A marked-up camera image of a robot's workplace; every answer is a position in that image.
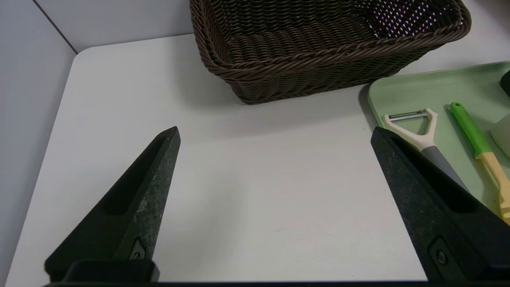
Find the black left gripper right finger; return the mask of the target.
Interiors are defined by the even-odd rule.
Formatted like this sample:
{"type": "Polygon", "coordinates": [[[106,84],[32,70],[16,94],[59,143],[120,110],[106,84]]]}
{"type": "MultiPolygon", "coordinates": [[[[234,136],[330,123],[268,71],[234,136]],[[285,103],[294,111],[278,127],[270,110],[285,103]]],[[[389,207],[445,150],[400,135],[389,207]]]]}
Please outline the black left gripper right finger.
{"type": "Polygon", "coordinates": [[[429,281],[508,281],[510,229],[394,132],[371,145],[429,281]]]}

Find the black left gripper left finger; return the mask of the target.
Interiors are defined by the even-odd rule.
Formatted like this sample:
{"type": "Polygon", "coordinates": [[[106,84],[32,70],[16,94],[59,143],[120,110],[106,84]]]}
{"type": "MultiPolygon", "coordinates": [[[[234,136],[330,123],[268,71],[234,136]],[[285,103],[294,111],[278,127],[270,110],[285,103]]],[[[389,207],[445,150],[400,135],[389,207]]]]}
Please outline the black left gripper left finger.
{"type": "Polygon", "coordinates": [[[158,280],[152,260],[180,133],[159,133],[44,263],[50,280],[158,280]]]}

